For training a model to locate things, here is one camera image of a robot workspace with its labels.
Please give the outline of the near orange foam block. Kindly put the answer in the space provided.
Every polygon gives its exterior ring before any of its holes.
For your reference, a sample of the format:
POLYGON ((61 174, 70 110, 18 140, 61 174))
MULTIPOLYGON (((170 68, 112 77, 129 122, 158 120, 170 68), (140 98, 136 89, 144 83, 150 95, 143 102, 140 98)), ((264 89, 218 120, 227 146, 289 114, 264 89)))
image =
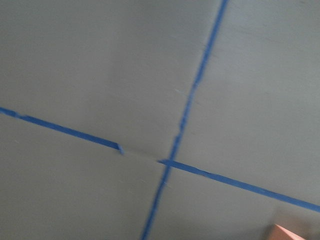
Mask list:
POLYGON ((305 238, 275 224, 266 237, 266 240, 306 240, 305 238))

